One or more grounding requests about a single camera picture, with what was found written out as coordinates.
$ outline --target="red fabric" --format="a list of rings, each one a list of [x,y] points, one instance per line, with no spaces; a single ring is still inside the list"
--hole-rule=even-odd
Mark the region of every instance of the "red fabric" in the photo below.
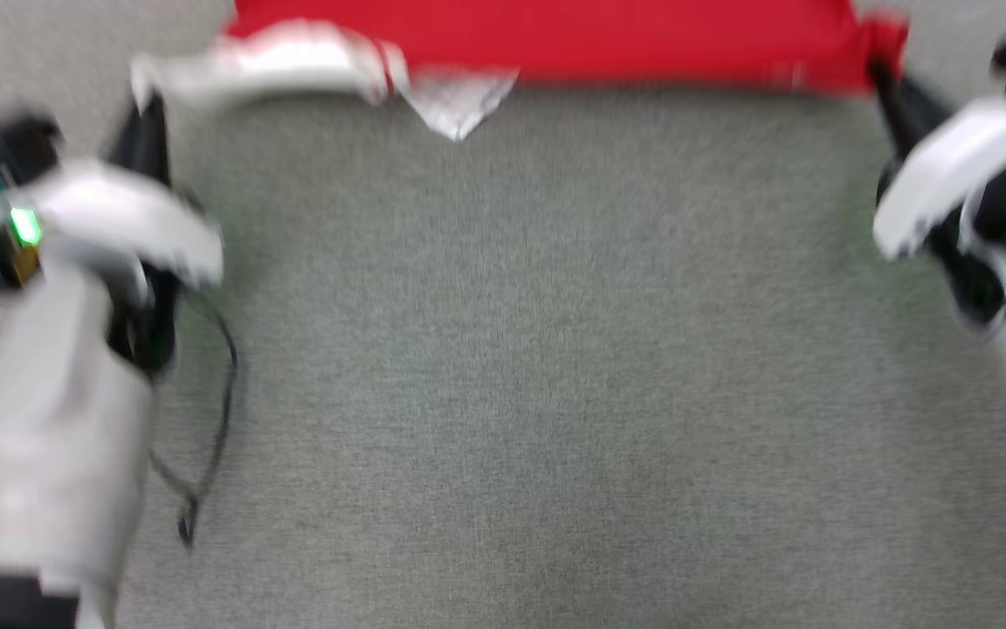
[[[519,68],[520,81],[694,81],[870,91],[865,66],[898,68],[899,16],[857,20],[850,0],[235,0],[227,35],[327,20],[433,64]]]

